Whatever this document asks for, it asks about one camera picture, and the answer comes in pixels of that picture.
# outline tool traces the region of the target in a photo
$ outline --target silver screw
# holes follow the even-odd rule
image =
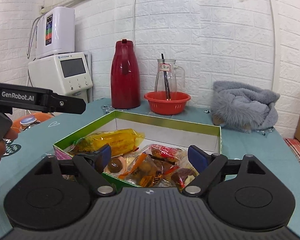
[[[110,186],[101,186],[98,188],[98,192],[101,194],[109,194],[113,192],[113,188]]]
[[[198,186],[188,186],[185,191],[189,194],[197,194],[201,191],[201,189]]]

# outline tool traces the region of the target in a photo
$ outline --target glass pitcher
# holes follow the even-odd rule
[[[186,72],[176,65],[175,59],[158,59],[158,72],[154,91],[156,99],[176,100],[177,92],[183,92],[186,83]]]

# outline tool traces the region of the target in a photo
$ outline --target red thermos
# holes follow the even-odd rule
[[[111,67],[112,107],[129,109],[140,106],[140,76],[133,42],[117,41]]]

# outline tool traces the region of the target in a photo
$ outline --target table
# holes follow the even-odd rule
[[[53,143],[103,116],[103,107],[110,104],[109,98],[103,98],[88,104],[82,115],[61,114],[19,134],[12,144],[21,145],[21,149],[0,162],[0,237],[11,230],[3,210],[7,192],[46,154],[53,153]],[[126,111],[159,116],[150,112],[146,101],[140,107]],[[183,113],[166,118],[212,124],[210,114],[204,109],[189,106]],[[231,159],[241,159],[245,154],[255,155],[292,191],[296,208],[288,226],[300,236],[300,165],[280,134],[276,130],[263,136],[261,132],[248,134],[222,129],[222,153]]]

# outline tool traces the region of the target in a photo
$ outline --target gray fur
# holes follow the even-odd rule
[[[250,132],[272,127],[278,121],[274,108],[280,94],[240,82],[216,81],[211,113],[220,117],[224,124],[234,129]]]

